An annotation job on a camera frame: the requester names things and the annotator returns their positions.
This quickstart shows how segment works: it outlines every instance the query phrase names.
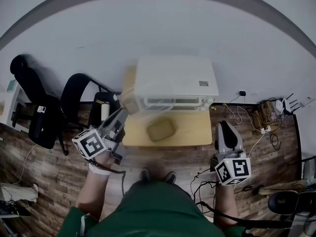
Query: green shirt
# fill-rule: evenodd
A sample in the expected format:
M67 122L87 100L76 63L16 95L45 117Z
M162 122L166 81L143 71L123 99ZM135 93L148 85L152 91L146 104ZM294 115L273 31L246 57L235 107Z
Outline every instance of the green shirt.
M221 230L174 185L132 187L117 209L96 222L78 208L69 211L58 237L240 237L243 227Z

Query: person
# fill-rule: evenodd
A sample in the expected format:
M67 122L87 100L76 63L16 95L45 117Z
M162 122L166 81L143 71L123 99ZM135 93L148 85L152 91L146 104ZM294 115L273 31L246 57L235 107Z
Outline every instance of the person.
M113 163L105 153L95 159L106 167ZM174 172L154 181L148 169L142 170L141 181L132 185L116 210L99 222L108 179L106 171L89 168L58 237L240 237L244 232L222 216L214 215L214 224L209 222L190 195L174 184ZM215 209L238 217L232 186L216 187Z

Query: qr code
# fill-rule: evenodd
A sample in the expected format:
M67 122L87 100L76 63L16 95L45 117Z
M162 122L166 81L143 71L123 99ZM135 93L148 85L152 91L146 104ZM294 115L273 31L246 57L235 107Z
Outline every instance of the qr code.
M208 86L208 81L199 81L200 86Z

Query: forearm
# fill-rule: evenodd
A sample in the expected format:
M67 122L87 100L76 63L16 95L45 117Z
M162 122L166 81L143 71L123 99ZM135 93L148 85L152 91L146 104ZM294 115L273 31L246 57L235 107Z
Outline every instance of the forearm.
M109 176L94 174L89 170L83 188L77 198L76 207L84 213L90 213L91 216L99 220L108 179Z
M216 195L215 195L215 209L235 218L239 217L236 201L235 201L235 195L234 195L234 189L231 185L228 186L216 186ZM214 222L220 227L220 228L226 228L230 226L234 226L236 224L236 221L214 215Z

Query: white appliance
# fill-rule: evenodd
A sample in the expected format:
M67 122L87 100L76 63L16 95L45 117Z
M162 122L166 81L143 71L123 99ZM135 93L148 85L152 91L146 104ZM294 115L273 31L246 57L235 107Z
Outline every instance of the white appliance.
M142 109L205 111L218 96L218 87L207 58L145 56L138 61L134 95Z

